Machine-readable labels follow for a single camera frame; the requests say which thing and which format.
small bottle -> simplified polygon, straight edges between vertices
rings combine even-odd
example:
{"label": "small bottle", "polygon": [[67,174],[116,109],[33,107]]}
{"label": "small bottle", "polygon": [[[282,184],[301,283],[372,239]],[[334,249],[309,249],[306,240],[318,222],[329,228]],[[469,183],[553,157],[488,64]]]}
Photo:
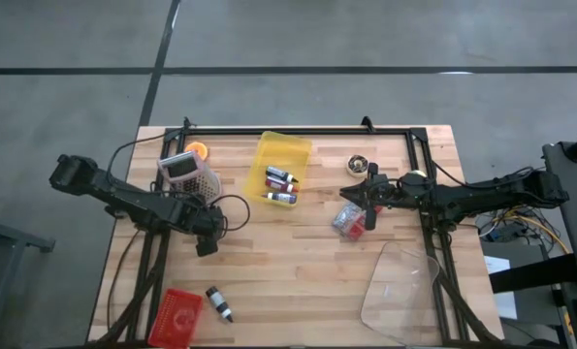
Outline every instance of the small bottle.
{"label": "small bottle", "polygon": [[281,180],[285,180],[287,182],[299,183],[299,181],[296,180],[291,174],[288,174],[287,172],[282,171],[282,170],[275,168],[273,166],[267,167],[267,175],[276,176],[277,178],[279,178]]}
{"label": "small bottle", "polygon": [[283,193],[267,193],[262,196],[263,198],[267,198],[269,200],[279,201],[281,203],[286,204],[294,204],[297,201],[297,196],[292,194],[283,194]]}
{"label": "small bottle", "polygon": [[216,287],[212,286],[207,290],[207,297],[217,312],[221,314],[221,317],[230,322],[234,322],[232,319],[232,310],[230,310],[228,303],[226,303],[226,300],[223,299],[223,296],[221,296]]}
{"label": "small bottle", "polygon": [[299,191],[299,189],[297,189],[293,184],[290,184],[272,175],[267,176],[265,184],[267,184],[267,186],[270,188],[281,190],[286,193],[296,193]]}

black clamp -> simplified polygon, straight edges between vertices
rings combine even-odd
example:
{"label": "black clamp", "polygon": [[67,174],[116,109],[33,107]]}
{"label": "black clamp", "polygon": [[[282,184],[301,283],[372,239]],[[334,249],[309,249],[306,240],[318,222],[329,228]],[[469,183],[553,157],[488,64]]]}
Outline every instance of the black clamp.
{"label": "black clamp", "polygon": [[183,135],[188,135],[189,134],[189,130],[191,129],[191,126],[198,126],[194,123],[192,123],[188,117],[184,117],[184,121],[182,121],[182,134]]}
{"label": "black clamp", "polygon": [[369,119],[369,116],[364,116],[361,125],[366,126],[369,134],[376,133],[376,129],[374,128],[374,125],[372,125],[372,120]]}
{"label": "black clamp", "polygon": [[413,140],[418,139],[421,142],[427,142],[428,141],[428,132],[426,131],[426,128],[424,127],[411,127],[410,129],[411,131],[411,136],[413,137]]}

tape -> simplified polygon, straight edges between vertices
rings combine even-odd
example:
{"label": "tape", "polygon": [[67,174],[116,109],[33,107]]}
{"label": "tape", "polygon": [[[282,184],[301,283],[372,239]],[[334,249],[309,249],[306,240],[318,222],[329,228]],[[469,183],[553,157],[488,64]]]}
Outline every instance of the tape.
{"label": "tape", "polygon": [[364,178],[368,175],[369,161],[362,155],[353,155],[346,162],[346,171],[356,178]]}

snack package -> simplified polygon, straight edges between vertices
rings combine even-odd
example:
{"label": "snack package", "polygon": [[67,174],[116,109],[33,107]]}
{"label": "snack package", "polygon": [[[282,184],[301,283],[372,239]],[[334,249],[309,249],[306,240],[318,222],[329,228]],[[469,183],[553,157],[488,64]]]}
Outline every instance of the snack package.
{"label": "snack package", "polygon": [[[383,209],[382,206],[374,208],[376,213]],[[337,214],[332,222],[334,228],[339,230],[339,234],[345,238],[357,240],[366,230],[366,211],[359,206],[348,202]]]}

wire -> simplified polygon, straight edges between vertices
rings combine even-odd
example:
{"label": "wire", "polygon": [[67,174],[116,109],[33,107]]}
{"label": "wire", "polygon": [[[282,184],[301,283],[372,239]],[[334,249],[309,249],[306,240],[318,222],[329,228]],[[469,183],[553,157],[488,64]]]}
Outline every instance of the wire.
{"label": "wire", "polygon": [[523,216],[520,216],[520,215],[510,216],[509,218],[512,218],[512,219],[521,219],[521,220],[524,220],[524,221],[526,221],[526,222],[529,222],[529,223],[531,223],[531,224],[539,227],[540,229],[542,229],[542,231],[546,232],[553,240],[555,240],[555,241],[560,245],[560,247],[561,247],[561,249],[564,251],[564,253],[566,253],[566,254],[570,253],[570,250],[568,250],[568,248],[566,247],[566,245],[563,244],[563,242],[561,242],[560,238],[558,238],[558,236],[556,236],[555,233],[553,233],[549,228],[545,227],[544,225],[536,222],[536,221],[533,220],[533,219],[526,218],[526,217],[523,217]]}
{"label": "wire", "polygon": [[507,323],[507,322],[505,322],[505,321],[501,321],[501,323],[504,324],[504,325],[508,325],[509,327],[515,329],[516,331],[518,331],[518,332],[520,332],[520,333],[523,333],[524,335],[528,336],[529,338],[531,338],[531,339],[533,339],[533,340],[536,340],[536,337],[534,337],[533,335],[529,334],[529,332],[527,332],[527,331],[525,331],[525,330],[523,330],[523,329],[521,329],[521,328],[519,328],[519,327],[516,327],[516,326],[514,326],[514,325],[512,325],[512,324],[510,324],[510,323]]}
{"label": "wire", "polygon": [[228,218],[225,215],[223,216],[225,223],[226,223],[225,231],[226,232],[233,232],[233,231],[237,231],[238,229],[244,227],[247,224],[247,222],[249,222],[249,218],[251,217],[251,210],[249,209],[249,204],[247,203],[247,201],[245,199],[243,199],[242,197],[235,195],[235,194],[228,194],[228,195],[220,196],[217,199],[215,199],[213,202],[211,202],[210,205],[213,206],[216,203],[218,203],[219,201],[221,201],[223,199],[227,199],[227,198],[236,198],[236,199],[241,200],[245,204],[245,208],[247,209],[247,218],[245,218],[245,221],[242,222],[242,224],[240,224],[237,228],[228,228]]}
{"label": "wire", "polygon": [[226,234],[228,234],[228,217],[223,216],[223,233],[221,234],[221,238],[225,238]]}
{"label": "wire", "polygon": [[[130,142],[128,142],[128,143],[125,143],[125,144],[119,146],[119,147],[113,152],[112,158],[110,159],[110,162],[109,162],[109,164],[107,165],[107,170],[106,170],[106,172],[107,172],[107,183],[108,183],[109,185],[116,186],[116,185],[113,183],[114,177],[113,177],[113,174],[112,174],[112,167],[113,167],[113,161],[115,160],[115,157],[116,157],[117,154],[120,152],[120,150],[124,149],[124,148],[127,147],[127,146],[136,144],[136,143],[142,143],[142,142],[157,140],[157,139],[160,139],[161,137],[166,137],[167,135],[170,135],[170,134],[172,134],[172,133],[174,133],[174,132],[176,132],[176,131],[181,132],[181,131],[183,131],[183,130],[184,130],[184,128],[183,128],[183,127],[180,127],[180,128],[174,129],[174,130],[166,131],[165,133],[163,133],[163,134],[161,134],[161,135],[158,135],[158,136],[153,136],[153,137],[148,137],[148,138],[145,138],[145,139],[130,141]],[[143,194],[143,193],[144,193],[144,191],[130,190],[130,189],[122,188],[122,187],[119,187],[119,186],[118,186],[118,190],[128,191],[128,192],[134,192],[134,193],[138,193],[138,194]],[[146,194],[155,195],[155,194],[157,194],[157,193],[159,193],[159,194],[164,194],[164,193],[174,194],[174,193],[177,193],[177,194],[183,194],[183,195],[189,195],[189,196],[191,196],[191,197],[195,197],[195,196],[193,196],[193,195],[191,195],[191,194],[184,193],[184,192],[177,192],[177,191],[153,191],[153,192],[147,192]]]}
{"label": "wire", "polygon": [[483,237],[487,236],[488,234],[492,233],[493,230],[494,230],[496,227],[497,227],[497,223],[493,223],[493,227],[491,227],[491,229],[489,229],[487,232],[482,233],[482,234],[480,234],[480,235],[478,235],[478,236],[479,236],[480,238],[483,238]]}
{"label": "wire", "polygon": [[450,179],[454,180],[455,182],[462,185],[463,187],[473,188],[473,189],[494,189],[494,188],[497,188],[501,185],[510,184],[510,183],[514,183],[514,182],[519,181],[519,180],[523,180],[523,179],[527,178],[529,175],[531,175],[534,171],[536,171],[533,167],[530,167],[530,166],[523,167],[522,169],[517,170],[517,171],[512,173],[512,175],[518,175],[522,171],[528,171],[526,174],[521,174],[521,176],[518,178],[503,181],[503,182],[498,183],[498,184],[481,186],[481,185],[472,185],[472,184],[468,184],[466,182],[460,181],[460,180],[456,179],[455,177],[453,177],[451,174],[449,174],[447,171],[445,171],[445,169],[443,169],[441,166],[439,166],[439,164],[437,164],[435,161],[433,161],[433,164],[438,169],[440,169],[445,175],[447,175]]}
{"label": "wire", "polygon": [[107,296],[107,331],[112,327],[110,313],[112,311],[112,297],[113,297],[113,289],[115,288],[115,282],[117,281],[117,277],[120,274],[120,269],[122,269],[122,263],[124,262],[124,257],[126,257],[127,253],[129,253],[129,250],[133,245],[133,241],[135,241],[135,238],[140,233],[140,231],[141,230],[135,232],[129,243],[126,245],[124,251],[122,252],[122,256],[120,256],[120,260],[117,262],[117,267],[115,268],[115,275],[113,276],[112,286],[110,287],[110,293]]}
{"label": "wire", "polygon": [[377,188],[377,187],[379,187],[379,186],[381,186],[381,185],[387,184],[387,183],[389,183],[389,182],[391,182],[391,181],[394,181],[394,182],[396,183],[396,186],[398,187],[398,182],[400,181],[399,179],[397,179],[397,178],[387,178],[387,180],[385,180],[385,181],[381,181],[381,182],[378,182],[378,183],[373,184],[373,185],[368,189],[368,196],[371,195],[371,191],[372,191],[374,188]]}
{"label": "wire", "polygon": [[[537,219],[542,225],[546,226],[547,228],[549,228],[553,233],[555,233],[555,235],[560,238],[561,237],[561,232],[553,225],[551,224],[551,222],[549,222],[549,220],[544,216],[544,214],[542,213],[542,210],[539,208],[534,208],[534,207],[524,207],[527,211],[522,211],[520,209],[516,210],[516,214],[517,215],[521,215],[521,216],[525,216],[527,218],[535,218]],[[538,239],[540,241],[540,244],[542,244],[542,246],[544,246],[544,248],[547,250],[547,253],[550,253],[556,242],[555,240],[551,237],[548,236],[549,239],[544,238],[542,235],[540,235],[540,233],[536,232],[535,228],[531,228],[529,223],[527,221],[521,221],[524,224],[526,224],[526,226],[528,227],[529,231],[532,231],[536,236],[538,236]]]}

